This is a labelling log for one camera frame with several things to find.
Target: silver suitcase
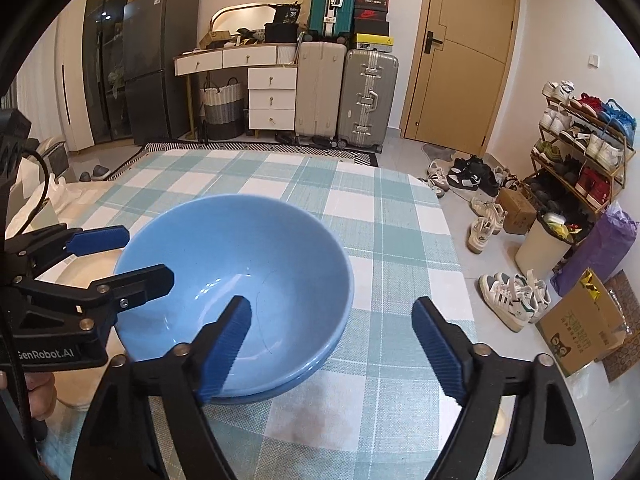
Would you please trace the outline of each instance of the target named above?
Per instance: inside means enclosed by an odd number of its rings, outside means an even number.
[[[296,88],[297,135],[335,137],[346,54],[347,48],[337,43],[300,45]]]
[[[344,68],[338,147],[346,144],[382,151],[391,115],[398,59],[370,50],[350,50]]]

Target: teal suitcase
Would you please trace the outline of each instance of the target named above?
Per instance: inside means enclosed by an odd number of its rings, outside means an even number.
[[[355,0],[311,0],[308,33],[314,39],[337,38],[346,43],[351,35],[354,4]]]

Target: gray refrigerator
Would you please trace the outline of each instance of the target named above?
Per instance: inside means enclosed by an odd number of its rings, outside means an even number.
[[[133,0],[124,9],[124,86],[136,144],[189,131],[186,80],[174,57],[197,44],[199,0]]]

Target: tablecloth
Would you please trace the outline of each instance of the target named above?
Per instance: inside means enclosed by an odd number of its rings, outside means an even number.
[[[135,234],[173,206],[221,193],[271,196],[311,212],[343,243],[356,286],[344,335],[321,370],[266,402],[204,408],[238,478],[425,478],[459,407],[442,393],[415,338],[412,304],[430,296],[475,340],[435,194],[406,174],[325,158],[171,150],[140,160],[76,225],[123,224]],[[152,407],[160,428],[157,399]],[[60,404],[49,421],[42,453],[62,479],[83,421]],[[166,427],[158,433],[169,475],[184,478]]]

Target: drawer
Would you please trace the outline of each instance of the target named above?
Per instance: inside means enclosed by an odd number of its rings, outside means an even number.
[[[294,130],[296,113],[293,110],[249,110],[252,130]]]
[[[295,90],[298,69],[270,66],[268,68],[250,68],[247,88]]]
[[[251,90],[249,91],[249,108],[266,110],[295,110],[295,90]]]
[[[227,48],[222,51],[222,66],[272,65],[276,62],[275,45]]]
[[[203,52],[194,56],[179,57],[175,60],[175,75],[206,72],[222,68],[222,51]]]

